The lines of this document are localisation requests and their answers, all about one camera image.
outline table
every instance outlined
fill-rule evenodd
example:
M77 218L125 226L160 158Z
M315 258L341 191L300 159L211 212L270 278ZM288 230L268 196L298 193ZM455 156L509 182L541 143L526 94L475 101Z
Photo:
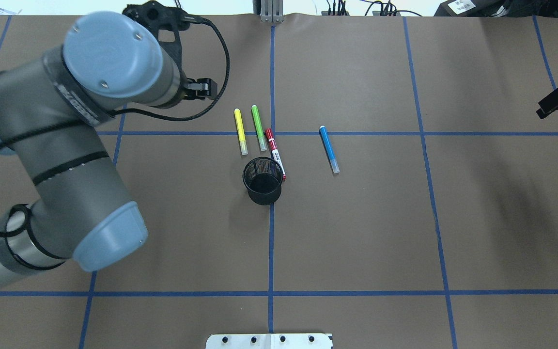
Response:
M210 17L232 56L206 116L99 128L149 238L94 274L74 262L0 291L0 347L203 348L213 333L326 332L337 348L558 347L558 20ZM0 70L75 17L0 17ZM207 27L184 70L223 78ZM206 102L166 113L186 116ZM253 204L259 106L288 179ZM341 174L317 135L328 128ZM0 157L0 214L37 199Z

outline green marker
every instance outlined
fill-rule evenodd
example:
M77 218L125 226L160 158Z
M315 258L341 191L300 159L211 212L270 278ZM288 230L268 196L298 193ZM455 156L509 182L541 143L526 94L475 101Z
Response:
M262 130L262 121L260 120L260 112L257 106L251 106L251 113L253 113L253 122L255 123L255 132L257 133L257 140L260 142L260 150L266 151L266 138L264 138L264 131Z

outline black mesh pencil cup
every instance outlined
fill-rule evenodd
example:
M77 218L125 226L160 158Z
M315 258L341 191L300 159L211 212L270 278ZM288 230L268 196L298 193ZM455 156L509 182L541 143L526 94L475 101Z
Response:
M270 205L281 195L283 172L279 163L273 159L259 157L244 166L242 181L254 203Z

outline blue marker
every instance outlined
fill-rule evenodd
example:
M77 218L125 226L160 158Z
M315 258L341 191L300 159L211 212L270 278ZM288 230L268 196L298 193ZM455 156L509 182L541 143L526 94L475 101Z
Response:
M330 139L328 139L328 133L324 125L320 126L320 135L324 142L324 148L326 148L326 155L328 156L328 161L330 161L330 167L333 169L333 173L339 173L339 165L337 165L335 153L333 153L333 147L330 146Z

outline bolt hole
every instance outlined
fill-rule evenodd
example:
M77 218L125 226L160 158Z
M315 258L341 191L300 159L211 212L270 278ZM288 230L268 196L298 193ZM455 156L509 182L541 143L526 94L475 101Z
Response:
M148 18L150 18L151 20L155 20L159 17L159 11L157 11L156 9L150 9L148 11L148 13L146 13L146 15L148 16Z

